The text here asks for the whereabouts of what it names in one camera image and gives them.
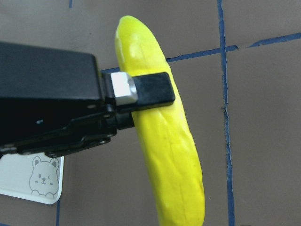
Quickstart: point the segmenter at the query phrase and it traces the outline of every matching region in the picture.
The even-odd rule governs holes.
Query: bear cartoon
[[[58,192],[57,170],[59,168],[58,159],[50,161],[41,161],[36,156],[32,161],[32,176],[29,179],[29,186],[34,195],[44,195],[47,198],[54,199],[54,195]]]

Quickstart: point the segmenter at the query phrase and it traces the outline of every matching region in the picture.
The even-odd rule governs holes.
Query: banana
[[[202,170],[171,69],[151,31],[138,19],[120,19],[115,37],[120,69],[131,76],[167,72],[175,102],[133,112],[161,226],[201,226]]]

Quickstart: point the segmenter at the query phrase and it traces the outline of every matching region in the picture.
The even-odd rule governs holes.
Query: blue grout line
[[[249,48],[257,47],[257,46],[261,46],[261,45],[280,43],[280,42],[285,42],[285,41],[292,41],[292,40],[296,40],[296,39],[301,39],[301,33],[289,34],[289,35],[285,35],[285,36],[259,40],[259,41],[255,42],[253,45],[249,46]]]
[[[186,59],[191,59],[191,58],[195,58],[195,57],[208,56],[208,55],[216,54],[219,52],[220,52],[220,48],[215,48],[215,49],[200,51],[200,52],[196,52],[196,53],[184,54],[184,55],[180,55],[180,56],[176,56],[176,57],[172,57],[172,58],[166,58],[166,61],[174,62],[174,61],[178,61],[178,60],[186,60]]]
[[[234,51],[237,49],[238,49],[238,47],[235,45],[226,47],[227,52],[231,52],[231,51]],[[170,62],[179,61],[179,60],[187,60],[187,59],[192,59],[192,58],[196,58],[196,57],[204,57],[204,56],[208,56],[208,55],[212,55],[212,54],[217,54],[220,52],[221,52],[221,48],[215,48],[215,49],[204,50],[204,51],[199,51],[199,52],[195,52],[195,53],[184,54],[184,55],[180,55],[180,56],[176,56],[176,57],[166,58],[166,61],[168,63],[170,63]],[[113,68],[101,70],[102,73],[112,73],[112,72],[119,72],[119,71],[120,71],[119,67],[113,67]]]
[[[60,210],[61,210],[61,200],[59,199],[56,202],[56,221],[55,221],[56,226],[60,225]]]
[[[222,61],[222,72],[223,72],[222,82],[223,82],[223,97],[224,97],[225,137],[226,137],[226,150],[227,150],[226,159],[227,159],[228,220],[229,220],[229,226],[235,226],[233,168],[232,168],[232,159],[231,159],[229,114],[228,114],[226,38],[225,38],[225,23],[224,23],[223,9],[222,9],[222,0],[217,0],[217,7],[218,7],[218,17],[219,17],[221,61]]]

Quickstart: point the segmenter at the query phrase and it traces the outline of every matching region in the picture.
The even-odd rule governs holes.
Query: tile floor
[[[110,69],[118,66],[119,18],[139,18],[169,58],[182,96],[202,164],[204,225],[300,224],[300,1],[69,4],[0,0],[0,41],[90,52],[100,69]],[[135,129],[67,156],[58,203],[0,195],[0,209],[0,226],[158,225]]]

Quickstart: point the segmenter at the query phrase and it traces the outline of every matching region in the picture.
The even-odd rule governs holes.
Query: yellow banana
[[[167,72],[175,102],[133,112],[161,226],[201,226],[205,215],[202,170],[171,69],[151,31],[132,16],[115,37],[120,69],[131,76]]]

